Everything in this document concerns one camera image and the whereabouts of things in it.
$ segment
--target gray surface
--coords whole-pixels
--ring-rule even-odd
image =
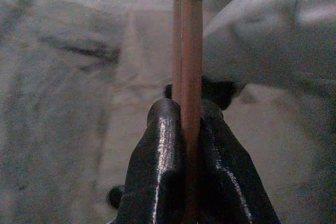
[[[105,196],[170,81],[172,0],[18,1],[0,0],[0,20],[12,13],[0,33],[0,223],[107,222]],[[205,0],[205,23],[227,1]],[[334,146],[311,136],[295,97],[249,85],[224,116],[283,223],[333,223]]]

